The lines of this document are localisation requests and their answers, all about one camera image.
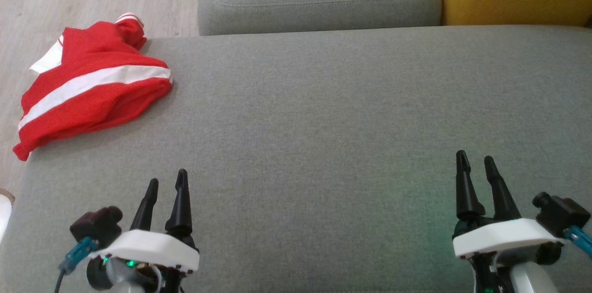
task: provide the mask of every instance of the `couch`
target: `couch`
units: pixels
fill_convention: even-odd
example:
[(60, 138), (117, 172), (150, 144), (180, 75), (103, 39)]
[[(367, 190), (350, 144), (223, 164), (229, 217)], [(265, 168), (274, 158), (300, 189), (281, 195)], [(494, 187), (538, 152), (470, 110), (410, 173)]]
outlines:
[[(31, 155), (0, 246), (9, 292), (50, 291), (74, 245), (68, 226), (116, 205), (127, 229), (152, 177), (152, 229), (162, 231), (180, 168), (201, 250), (186, 292), (472, 291), (451, 239), (461, 148), (489, 215), (485, 155), (524, 217), (537, 214), (530, 202), (542, 190), (592, 207), (590, 29), (429, 26), (436, 0), (315, 5), (285, 23), (245, 15), (241, 27), (234, 11), (204, 23), (200, 1), (208, 34), (297, 30), (299, 19), (306, 30), (364, 27), (364, 10), (368, 27), (419, 27), (148, 41), (145, 53), (175, 73), (167, 97), (128, 124)], [(321, 7), (344, 13), (339, 25), (315, 27)], [(92, 291), (84, 268), (61, 292)], [(591, 270), (573, 246), (547, 267), (565, 293), (589, 292)]]

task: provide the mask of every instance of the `blue cable connector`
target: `blue cable connector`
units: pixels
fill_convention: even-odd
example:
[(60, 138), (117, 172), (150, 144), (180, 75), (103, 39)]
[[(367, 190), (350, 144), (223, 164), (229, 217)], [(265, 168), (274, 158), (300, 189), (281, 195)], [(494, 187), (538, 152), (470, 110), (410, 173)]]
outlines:
[(572, 226), (565, 231), (565, 238), (573, 242), (592, 258), (592, 238), (577, 226)]
[(65, 275), (69, 275), (74, 272), (76, 266), (82, 262), (88, 255), (93, 251), (97, 251), (98, 246), (95, 241), (87, 236), (83, 238), (69, 253), (64, 257), (64, 261), (58, 266), (59, 270)]

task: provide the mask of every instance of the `red cloth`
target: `red cloth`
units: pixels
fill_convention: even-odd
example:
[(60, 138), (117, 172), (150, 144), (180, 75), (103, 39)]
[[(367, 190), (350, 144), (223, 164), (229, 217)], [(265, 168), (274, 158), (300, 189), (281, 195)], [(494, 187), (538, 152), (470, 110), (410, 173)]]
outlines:
[(21, 100), (17, 157), (27, 160), (53, 140), (133, 120), (169, 93), (171, 71), (140, 54), (145, 42), (141, 21), (130, 14), (86, 30), (66, 28), (61, 64), (42, 72)]

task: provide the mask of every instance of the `wooden floor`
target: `wooden floor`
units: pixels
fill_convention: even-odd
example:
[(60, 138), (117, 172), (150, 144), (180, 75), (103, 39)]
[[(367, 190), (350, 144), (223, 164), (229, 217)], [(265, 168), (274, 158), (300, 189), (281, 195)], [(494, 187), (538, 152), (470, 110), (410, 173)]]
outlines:
[(20, 98), (34, 80), (28, 67), (51, 47), (65, 26), (85, 28), (137, 13), (146, 37), (194, 37), (197, 0), (0, 0), (0, 188), (19, 201), (24, 163), (12, 152), (22, 115)]

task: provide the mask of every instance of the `black cable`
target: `black cable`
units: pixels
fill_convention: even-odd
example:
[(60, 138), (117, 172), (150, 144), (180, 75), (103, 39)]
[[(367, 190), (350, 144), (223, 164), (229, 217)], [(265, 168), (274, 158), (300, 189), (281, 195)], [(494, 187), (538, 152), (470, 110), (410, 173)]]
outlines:
[(60, 286), (62, 286), (62, 280), (64, 279), (66, 272), (60, 272), (60, 275), (57, 277), (57, 283), (55, 283), (55, 290), (53, 293), (58, 293), (60, 291)]

